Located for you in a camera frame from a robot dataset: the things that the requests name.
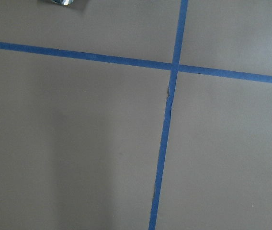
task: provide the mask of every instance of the shiny metallic object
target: shiny metallic object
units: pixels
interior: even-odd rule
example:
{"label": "shiny metallic object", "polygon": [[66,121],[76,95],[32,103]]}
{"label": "shiny metallic object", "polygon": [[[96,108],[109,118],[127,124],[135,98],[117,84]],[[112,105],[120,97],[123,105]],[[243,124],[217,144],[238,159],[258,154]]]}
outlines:
{"label": "shiny metallic object", "polygon": [[69,5],[74,2],[74,0],[51,0],[51,1],[60,5]]}

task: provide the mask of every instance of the blue line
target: blue line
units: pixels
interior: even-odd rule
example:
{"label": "blue line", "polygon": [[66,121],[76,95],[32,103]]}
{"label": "blue line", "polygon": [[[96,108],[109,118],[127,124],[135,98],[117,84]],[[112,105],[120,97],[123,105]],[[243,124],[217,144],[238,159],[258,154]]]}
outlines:
{"label": "blue line", "polygon": [[116,63],[116,64],[123,64],[123,65],[129,65],[129,66],[140,66],[140,67],[147,67],[147,68],[171,70],[171,64],[165,63],[165,62],[140,60],[135,58],[127,58],[127,57],[115,57],[115,56],[108,56],[108,55],[101,55],[101,54],[78,52],[78,51],[44,48],[44,47],[38,47],[38,46],[27,46],[27,45],[0,42],[0,49],[21,51],[21,52],[34,53],[34,54],[51,55],[51,56],[58,56],[58,57],[66,57],[66,58],[84,59],[84,60],[91,60],[91,61],[101,61],[101,62]]}
{"label": "blue line", "polygon": [[218,76],[218,77],[272,83],[272,76],[269,76],[269,75],[235,72],[235,71],[229,71],[229,70],[223,70],[223,69],[211,69],[211,68],[204,68],[204,67],[180,65],[179,71],[187,72],[187,73],[199,73],[199,74],[212,75],[212,76]]}
{"label": "blue line", "polygon": [[156,171],[156,178],[155,178],[155,190],[154,190],[154,196],[153,196],[152,207],[151,207],[151,216],[150,216],[150,222],[149,222],[149,228],[148,228],[149,230],[155,230],[155,226],[156,226],[156,219],[157,219],[157,213],[159,208],[159,196],[160,196],[161,183],[163,178],[163,171],[164,171],[164,164],[165,164],[165,157],[166,157],[166,150],[167,150],[167,143],[168,143],[168,136],[169,136],[169,129],[170,129],[171,110],[172,110],[172,103],[174,99],[176,79],[177,79],[178,70],[179,70],[181,47],[183,42],[185,20],[187,15],[187,7],[188,7],[188,0],[181,0],[179,21],[178,21],[174,52],[173,52],[173,58],[172,58],[172,68],[171,68],[170,80],[169,80],[169,88],[168,88],[169,96],[166,101],[164,124],[163,124],[162,133],[161,133],[159,159],[157,163],[157,171]]}

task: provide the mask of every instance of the reflective object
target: reflective object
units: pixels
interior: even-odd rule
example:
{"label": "reflective object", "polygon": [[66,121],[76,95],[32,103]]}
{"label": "reflective object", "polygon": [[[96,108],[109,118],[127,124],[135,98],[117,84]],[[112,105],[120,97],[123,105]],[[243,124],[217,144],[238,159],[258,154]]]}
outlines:
{"label": "reflective object", "polygon": [[74,0],[51,0],[51,1],[60,5],[69,5],[74,2]]}

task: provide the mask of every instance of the silver object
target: silver object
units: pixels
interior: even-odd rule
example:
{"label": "silver object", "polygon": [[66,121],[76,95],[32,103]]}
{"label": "silver object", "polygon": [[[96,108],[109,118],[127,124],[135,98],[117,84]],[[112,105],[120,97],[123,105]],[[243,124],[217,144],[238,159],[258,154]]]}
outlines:
{"label": "silver object", "polygon": [[74,0],[51,0],[51,1],[60,5],[69,5],[74,2]]}

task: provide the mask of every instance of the blue grid line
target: blue grid line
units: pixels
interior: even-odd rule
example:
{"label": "blue grid line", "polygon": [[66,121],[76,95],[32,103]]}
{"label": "blue grid line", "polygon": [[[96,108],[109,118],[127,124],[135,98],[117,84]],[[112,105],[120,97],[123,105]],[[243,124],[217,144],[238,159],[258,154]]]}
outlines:
{"label": "blue grid line", "polygon": [[234,79],[243,79],[243,80],[249,80],[249,81],[260,81],[260,82],[272,83],[272,76],[269,76],[269,75],[236,72],[236,71],[229,71],[229,70],[223,70],[223,69],[212,69],[212,68],[180,65],[179,71],[187,72],[187,73],[199,73],[199,74],[225,77],[225,78],[234,78]]}
{"label": "blue grid line", "polygon": [[66,58],[77,58],[77,59],[84,59],[84,60],[91,60],[91,61],[100,61],[100,62],[107,62],[107,63],[116,63],[116,64],[123,64],[123,65],[130,65],[130,66],[140,66],[140,67],[147,67],[147,68],[154,68],[154,69],[171,70],[171,64],[165,63],[165,62],[141,60],[141,59],[127,58],[127,57],[108,56],[108,55],[102,55],[102,54],[92,54],[92,53],[45,48],[45,47],[38,47],[38,46],[28,46],[28,45],[19,45],[19,44],[0,42],[0,49],[21,51],[21,52],[34,53],[34,54],[42,54],[42,55],[51,55],[51,56],[58,56],[58,57],[66,57]]}
{"label": "blue grid line", "polygon": [[170,129],[171,110],[172,110],[172,103],[173,103],[174,93],[175,93],[176,79],[178,76],[178,70],[179,70],[179,64],[180,64],[181,48],[183,43],[183,34],[184,34],[185,20],[187,15],[187,8],[188,8],[188,0],[181,0],[178,27],[176,32],[175,45],[174,45],[173,58],[172,58],[172,68],[171,68],[169,87],[168,87],[169,95],[166,101],[164,124],[163,124],[162,133],[161,133],[159,159],[157,163],[156,178],[155,178],[155,189],[154,189],[154,196],[152,200],[151,215],[150,215],[150,222],[149,222],[149,228],[148,228],[149,230],[155,230],[155,226],[156,226],[161,183],[162,183],[169,129]]}

